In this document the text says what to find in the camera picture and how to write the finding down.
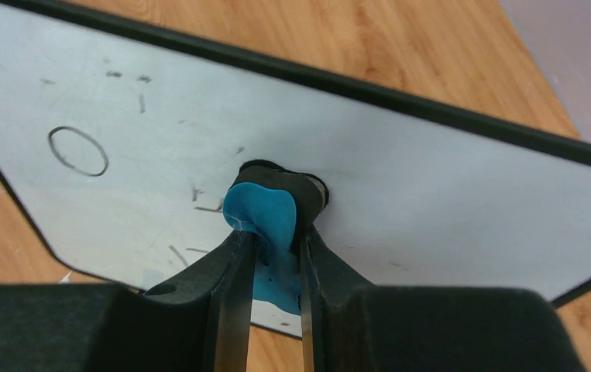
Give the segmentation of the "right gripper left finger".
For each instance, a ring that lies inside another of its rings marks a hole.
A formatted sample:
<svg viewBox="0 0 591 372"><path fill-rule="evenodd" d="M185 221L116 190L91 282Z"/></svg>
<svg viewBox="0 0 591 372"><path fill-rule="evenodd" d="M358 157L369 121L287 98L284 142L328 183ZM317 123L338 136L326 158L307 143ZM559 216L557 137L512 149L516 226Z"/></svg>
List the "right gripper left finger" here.
<svg viewBox="0 0 591 372"><path fill-rule="evenodd" d="M233 232L145 294L0 285L0 371L245 370L255 242Z"/></svg>

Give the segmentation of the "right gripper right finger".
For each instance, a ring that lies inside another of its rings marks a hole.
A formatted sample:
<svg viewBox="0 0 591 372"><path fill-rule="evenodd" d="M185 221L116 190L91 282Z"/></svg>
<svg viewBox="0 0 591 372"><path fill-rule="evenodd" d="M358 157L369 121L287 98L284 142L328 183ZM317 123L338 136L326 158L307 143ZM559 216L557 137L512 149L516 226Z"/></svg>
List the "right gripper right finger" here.
<svg viewBox="0 0 591 372"><path fill-rule="evenodd" d="M307 371L582 371L555 310L516 288L380 286L299 242Z"/></svg>

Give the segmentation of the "blue and black eraser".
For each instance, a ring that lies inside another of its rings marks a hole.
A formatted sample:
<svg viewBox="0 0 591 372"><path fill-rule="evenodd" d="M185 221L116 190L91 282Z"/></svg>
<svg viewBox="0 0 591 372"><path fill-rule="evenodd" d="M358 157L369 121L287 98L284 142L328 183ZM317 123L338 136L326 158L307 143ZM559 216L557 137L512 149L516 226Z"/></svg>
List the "blue and black eraser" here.
<svg viewBox="0 0 591 372"><path fill-rule="evenodd" d="M240 168L222 203L225 221L258 237L253 297L301 313L299 241L329 203L325 182L268 160Z"/></svg>

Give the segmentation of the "black framed whiteboard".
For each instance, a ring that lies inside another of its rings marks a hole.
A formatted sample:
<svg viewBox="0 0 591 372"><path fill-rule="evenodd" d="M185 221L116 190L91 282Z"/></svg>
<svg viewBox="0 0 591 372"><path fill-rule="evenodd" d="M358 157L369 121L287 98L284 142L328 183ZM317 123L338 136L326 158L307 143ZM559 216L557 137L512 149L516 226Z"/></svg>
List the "black framed whiteboard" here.
<svg viewBox="0 0 591 372"><path fill-rule="evenodd" d="M591 145L57 1L0 1L0 177L82 272L149 289L229 233L248 160L320 177L377 284L591 286Z"/></svg>

